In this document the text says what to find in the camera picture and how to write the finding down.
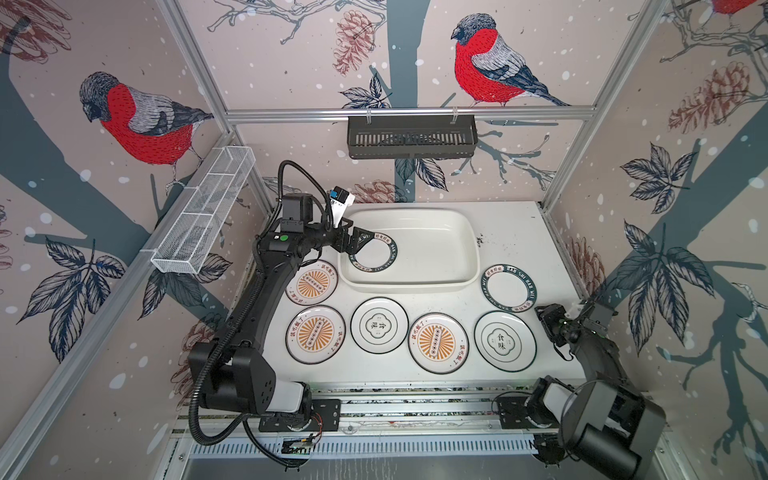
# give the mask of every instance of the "wire mesh rack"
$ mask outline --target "wire mesh rack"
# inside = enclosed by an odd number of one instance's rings
[[[163,273],[199,273],[256,163],[249,147],[224,147],[152,256]]]

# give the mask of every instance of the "aluminum rail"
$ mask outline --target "aluminum rail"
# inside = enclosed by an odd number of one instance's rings
[[[227,122],[238,124],[311,123],[345,121],[349,117],[388,117],[393,115],[474,115],[475,120],[536,121],[582,120],[588,121],[595,114],[592,105],[572,107],[436,107],[436,108],[339,108],[336,110],[229,110]]]

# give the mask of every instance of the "plate with orange sunburst design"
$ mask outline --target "plate with orange sunburst design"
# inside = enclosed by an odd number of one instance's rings
[[[286,287],[286,295],[299,305],[317,305],[333,294],[339,275],[330,263],[317,260],[300,268]]]
[[[427,313],[411,326],[408,348],[424,370],[445,374],[464,365],[469,341],[461,323],[444,313]]]
[[[321,363],[339,351],[345,336],[346,325],[341,314],[329,306],[318,305],[291,320],[286,347],[297,362]]]

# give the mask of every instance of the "white plastic tray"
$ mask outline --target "white plastic tray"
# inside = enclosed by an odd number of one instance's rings
[[[480,253],[472,225],[454,210],[398,208],[363,210],[349,216],[355,225],[384,233],[397,243],[395,262],[380,272],[357,269],[339,255],[339,274],[353,289],[372,293],[437,293],[461,290],[480,275]],[[380,247],[372,240],[363,247]]]

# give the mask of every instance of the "tree branch illustration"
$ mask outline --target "tree branch illustration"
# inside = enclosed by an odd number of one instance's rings
[[[235,26],[235,22],[239,15],[271,15],[273,17],[281,18],[285,22],[293,25],[293,30],[290,32],[290,35],[280,40],[281,45],[285,45],[286,42],[296,36],[299,28],[301,28],[302,22],[304,22],[307,17],[322,12],[327,8],[333,7],[339,12],[347,5],[351,5],[376,16],[378,20],[371,22],[374,35],[376,34],[376,31],[386,23],[386,2],[384,1],[314,0],[314,2],[302,5],[294,0],[294,2],[287,8],[278,5],[273,0],[229,0],[230,3],[224,3],[219,0],[214,1],[219,5],[229,8],[229,11],[222,14],[212,25],[210,25],[208,31],[216,31],[216,29],[224,22],[228,22],[232,27]]]

